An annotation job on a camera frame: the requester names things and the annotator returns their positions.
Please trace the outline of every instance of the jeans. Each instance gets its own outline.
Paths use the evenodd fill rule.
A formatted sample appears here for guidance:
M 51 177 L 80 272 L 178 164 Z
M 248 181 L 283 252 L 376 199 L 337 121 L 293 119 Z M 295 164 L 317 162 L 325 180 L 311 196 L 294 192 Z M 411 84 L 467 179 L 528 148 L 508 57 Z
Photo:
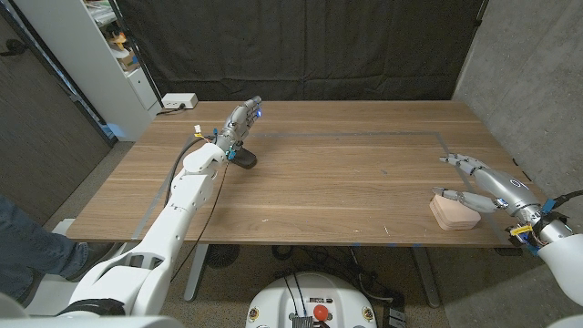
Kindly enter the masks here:
M 0 292 L 17 299 L 33 282 L 33 270 L 67 277 L 87 255 L 86 243 L 45 231 L 0 195 Z

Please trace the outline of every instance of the table top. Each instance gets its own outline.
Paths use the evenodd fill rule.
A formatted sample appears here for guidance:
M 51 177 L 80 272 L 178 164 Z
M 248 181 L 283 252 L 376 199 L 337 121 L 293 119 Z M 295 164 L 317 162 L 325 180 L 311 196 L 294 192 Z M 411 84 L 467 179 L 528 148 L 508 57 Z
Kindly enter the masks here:
M 143 238 L 162 210 L 165 179 L 193 126 L 210 134 L 239 103 L 199 102 L 192 110 L 156 118 L 67 236 Z M 185 241 L 200 236 L 225 171 L 200 242 L 509 246 L 504 228 L 516 221 L 503 211 L 483 214 L 469 231 L 444 231 L 437 224 L 429 208 L 432 187 L 487 195 L 473 178 L 439 161 L 448 151 L 506 171 L 545 199 L 464 103 L 264 101 L 262 108 L 245 139 L 257 165 L 221 168 L 213 197 L 196 213 Z

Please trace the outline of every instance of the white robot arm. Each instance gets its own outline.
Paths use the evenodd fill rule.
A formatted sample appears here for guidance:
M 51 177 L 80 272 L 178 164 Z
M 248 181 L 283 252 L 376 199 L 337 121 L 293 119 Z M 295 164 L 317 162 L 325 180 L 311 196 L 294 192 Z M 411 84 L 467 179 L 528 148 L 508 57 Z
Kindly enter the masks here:
M 60 316 L 158 314 L 190 220 L 210 199 L 217 169 L 234 158 L 260 116 L 261 98 L 245 101 L 233 110 L 214 143 L 206 143 L 184 158 L 184 168 L 171 182 L 168 204 L 144 240 L 91 269 Z
M 434 188 L 433 192 L 478 212 L 501 209 L 516 217 L 517 226 L 508 230 L 513 238 L 538 248 L 537 254 L 553 272 L 563 292 L 583 305 L 583 234 L 573 234 L 566 217 L 552 211 L 554 201 L 541 207 L 537 197 L 520 180 L 469 156 L 449 154 L 440 160 L 474 176 L 476 184 L 496 198 L 441 187 Z

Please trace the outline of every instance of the wooden block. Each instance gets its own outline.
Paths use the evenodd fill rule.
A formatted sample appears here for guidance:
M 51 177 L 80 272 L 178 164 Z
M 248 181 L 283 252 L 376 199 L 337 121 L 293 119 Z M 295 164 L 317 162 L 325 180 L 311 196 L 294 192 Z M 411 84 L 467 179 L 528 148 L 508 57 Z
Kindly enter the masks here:
M 475 210 L 439 195 L 435 195 L 431 200 L 430 208 L 437 223 L 444 230 L 470 230 L 481 219 L 480 213 Z

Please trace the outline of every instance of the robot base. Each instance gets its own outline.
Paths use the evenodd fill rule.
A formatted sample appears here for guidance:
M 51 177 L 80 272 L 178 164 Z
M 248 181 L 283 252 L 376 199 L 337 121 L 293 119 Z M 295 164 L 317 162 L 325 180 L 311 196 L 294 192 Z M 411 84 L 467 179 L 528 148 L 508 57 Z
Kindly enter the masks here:
M 318 315 L 314 313 L 314 309 L 319 305 L 328 310 L 328 320 L 324 322 L 331 328 L 376 327 L 373 307 L 348 282 L 321 272 L 299 272 L 296 277 L 297 283 L 294 276 L 289 275 L 272 282 L 259 292 L 251 302 L 245 327 L 292 328 L 292 318 L 296 316 L 295 308 L 298 316 L 311 316 L 317 322 L 315 318 Z M 302 299 L 307 315 L 304 315 Z

